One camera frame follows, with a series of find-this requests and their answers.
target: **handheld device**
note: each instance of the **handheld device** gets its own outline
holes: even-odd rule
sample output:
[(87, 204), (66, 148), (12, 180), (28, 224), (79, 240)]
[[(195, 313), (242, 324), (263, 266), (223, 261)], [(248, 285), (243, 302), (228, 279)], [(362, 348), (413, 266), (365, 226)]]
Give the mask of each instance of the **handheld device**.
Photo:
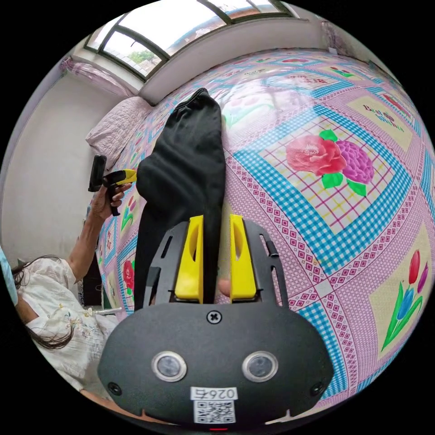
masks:
[[(116, 187), (122, 184), (134, 183), (136, 181), (136, 171), (133, 169), (123, 169), (110, 172), (104, 175), (107, 157), (104, 155), (95, 155), (92, 163), (91, 176), (89, 179), (89, 192), (98, 192), (101, 186), (107, 187), (109, 201), (116, 193)], [(117, 207), (110, 207), (112, 216), (119, 216)]]

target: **black garment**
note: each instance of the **black garment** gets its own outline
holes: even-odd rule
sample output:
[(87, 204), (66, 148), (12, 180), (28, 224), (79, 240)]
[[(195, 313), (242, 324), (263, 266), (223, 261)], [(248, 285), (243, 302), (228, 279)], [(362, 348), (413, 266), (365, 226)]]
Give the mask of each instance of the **black garment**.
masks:
[(198, 89), (171, 113), (153, 153), (139, 163), (136, 188), (147, 203), (137, 237), (135, 311), (143, 307), (148, 270), (165, 233), (200, 215), (204, 216), (204, 303), (213, 303), (225, 157), (221, 109), (206, 89)]

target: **tree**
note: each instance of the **tree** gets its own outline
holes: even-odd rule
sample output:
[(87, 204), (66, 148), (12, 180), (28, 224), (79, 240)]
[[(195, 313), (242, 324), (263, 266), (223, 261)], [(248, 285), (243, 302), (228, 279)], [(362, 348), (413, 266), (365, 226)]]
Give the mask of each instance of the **tree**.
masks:
[(151, 60), (154, 57), (154, 54), (149, 50), (144, 51), (134, 51), (129, 54), (128, 57), (137, 64), (142, 63), (144, 60)]

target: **window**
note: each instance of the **window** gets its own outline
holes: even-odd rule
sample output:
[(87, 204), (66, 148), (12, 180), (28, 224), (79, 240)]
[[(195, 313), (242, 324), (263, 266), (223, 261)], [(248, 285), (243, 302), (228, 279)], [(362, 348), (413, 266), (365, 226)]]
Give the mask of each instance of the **window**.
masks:
[(278, 0), (160, 0), (113, 19), (85, 48), (142, 80), (193, 41), (246, 19), (293, 17)]
[(139, 42), (115, 32), (107, 41), (105, 52), (147, 76), (162, 59)]
[(172, 56), (225, 22), (196, 0), (161, 0), (130, 12), (119, 24), (145, 36)]
[(230, 18), (280, 12), (267, 0), (208, 0)]

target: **camera lens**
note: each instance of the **camera lens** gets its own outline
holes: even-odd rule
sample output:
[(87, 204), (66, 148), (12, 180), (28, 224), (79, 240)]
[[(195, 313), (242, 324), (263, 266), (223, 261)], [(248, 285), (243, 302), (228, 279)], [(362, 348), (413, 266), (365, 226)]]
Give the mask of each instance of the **camera lens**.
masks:
[(151, 362), (154, 374), (165, 382), (176, 382), (187, 372), (187, 365), (183, 358), (175, 352), (158, 353)]
[(265, 382), (278, 371), (278, 360), (269, 352), (254, 352), (242, 364), (243, 375), (252, 382)]

